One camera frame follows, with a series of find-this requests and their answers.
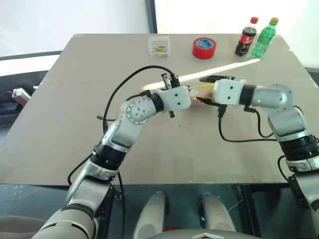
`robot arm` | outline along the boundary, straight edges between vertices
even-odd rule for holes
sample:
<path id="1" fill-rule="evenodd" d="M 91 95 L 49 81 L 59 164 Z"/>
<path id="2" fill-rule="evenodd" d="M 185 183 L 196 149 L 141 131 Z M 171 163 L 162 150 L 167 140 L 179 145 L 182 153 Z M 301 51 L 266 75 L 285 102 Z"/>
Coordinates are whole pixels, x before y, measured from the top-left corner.
<path id="1" fill-rule="evenodd" d="M 123 103 L 119 117 L 95 146 L 70 187 L 65 207 L 53 214 L 33 239 L 95 238 L 99 226 L 96 218 L 110 199 L 111 181 L 143 125 L 158 112 L 170 112 L 172 116 L 172 111 L 190 107 L 188 87 L 177 83 Z"/>
<path id="2" fill-rule="evenodd" d="M 292 92 L 283 85 L 261 87 L 243 81 L 223 79 L 213 89 L 214 100 L 223 105 L 260 106 L 268 115 L 268 123 L 294 172 L 288 182 L 297 203 L 310 208 L 319 234 L 319 147 L 318 139 L 307 127 L 303 113 L 294 107 Z"/>

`red bottle cap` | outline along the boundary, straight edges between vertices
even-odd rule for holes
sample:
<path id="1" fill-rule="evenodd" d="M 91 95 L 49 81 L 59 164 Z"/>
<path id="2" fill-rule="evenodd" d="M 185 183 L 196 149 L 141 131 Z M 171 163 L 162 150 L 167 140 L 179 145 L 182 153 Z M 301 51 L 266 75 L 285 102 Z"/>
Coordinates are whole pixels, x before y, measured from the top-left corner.
<path id="1" fill-rule="evenodd" d="M 251 22 L 252 24 L 256 24 L 256 23 L 258 22 L 258 17 L 253 16 L 253 17 L 250 19 L 250 22 Z"/>

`small plastic container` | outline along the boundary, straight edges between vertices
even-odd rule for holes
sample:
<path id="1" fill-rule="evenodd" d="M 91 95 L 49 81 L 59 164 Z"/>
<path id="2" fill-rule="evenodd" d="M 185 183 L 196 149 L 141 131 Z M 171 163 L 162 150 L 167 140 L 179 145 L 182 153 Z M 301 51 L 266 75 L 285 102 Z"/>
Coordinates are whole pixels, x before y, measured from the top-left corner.
<path id="1" fill-rule="evenodd" d="M 170 53 L 169 36 L 149 37 L 149 53 L 152 57 L 168 57 Z"/>

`gray tabletop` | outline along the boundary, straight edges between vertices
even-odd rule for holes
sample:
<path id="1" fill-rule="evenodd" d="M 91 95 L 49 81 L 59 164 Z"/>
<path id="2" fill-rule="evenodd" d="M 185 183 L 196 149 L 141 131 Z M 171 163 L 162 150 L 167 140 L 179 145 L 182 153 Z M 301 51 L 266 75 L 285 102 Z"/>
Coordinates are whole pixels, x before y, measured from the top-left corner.
<path id="1" fill-rule="evenodd" d="M 149 36 L 73 36 L 0 147 L 0 182 L 66 185 L 68 173 L 102 137 L 102 122 L 96 115 L 103 114 L 110 94 L 130 73 L 152 64 L 168 67 L 179 76 L 213 69 L 215 74 L 252 84 L 285 84 L 295 104 L 303 108 L 312 133 L 319 135 L 318 89 L 282 37 L 275 37 L 264 58 L 250 61 L 250 54 L 234 54 L 237 34 L 169 35 L 168 58 L 148 54 Z M 214 57 L 208 60 L 191 53 L 193 40 L 202 36 L 217 43 Z M 128 96 L 160 81 L 161 73 L 148 70 L 131 79 L 114 98 L 108 118 L 117 117 Z M 277 169 L 282 155 L 279 144 L 224 142 L 216 113 L 214 107 L 192 106 L 176 112 L 173 119 L 167 114 L 150 119 L 120 168 L 124 183 L 283 182 Z M 267 134 L 270 128 L 264 113 L 262 117 L 262 131 Z M 256 116 L 228 107 L 223 131 L 230 139 L 258 138 Z"/>

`tape roll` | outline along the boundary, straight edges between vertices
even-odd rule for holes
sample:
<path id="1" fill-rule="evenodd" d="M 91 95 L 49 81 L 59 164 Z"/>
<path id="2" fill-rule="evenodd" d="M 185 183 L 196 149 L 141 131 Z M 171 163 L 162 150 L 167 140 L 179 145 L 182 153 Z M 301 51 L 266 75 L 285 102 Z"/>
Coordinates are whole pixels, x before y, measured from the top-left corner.
<path id="1" fill-rule="evenodd" d="M 199 59 L 211 58 L 216 49 L 216 42 L 207 37 L 201 37 L 193 42 L 193 55 Z"/>

